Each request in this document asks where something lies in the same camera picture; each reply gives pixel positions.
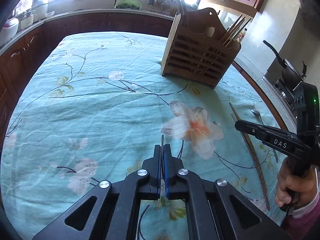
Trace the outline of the right hand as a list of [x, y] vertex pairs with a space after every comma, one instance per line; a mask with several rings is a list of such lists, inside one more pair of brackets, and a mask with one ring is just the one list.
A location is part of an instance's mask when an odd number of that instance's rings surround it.
[[313, 201], [317, 194], [317, 179], [313, 167], [303, 177], [294, 176], [285, 158], [277, 175], [275, 203], [278, 207], [296, 203], [296, 207], [303, 207]]

